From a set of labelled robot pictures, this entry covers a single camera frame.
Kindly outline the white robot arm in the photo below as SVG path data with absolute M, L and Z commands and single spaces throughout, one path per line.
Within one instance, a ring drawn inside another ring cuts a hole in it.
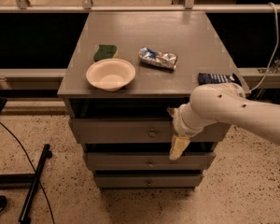
M 216 122 L 239 126 L 280 146 L 280 105 L 250 101 L 235 83 L 205 84 L 195 88 L 189 102 L 169 108 L 175 134 L 169 159 L 179 159 L 190 139 Z

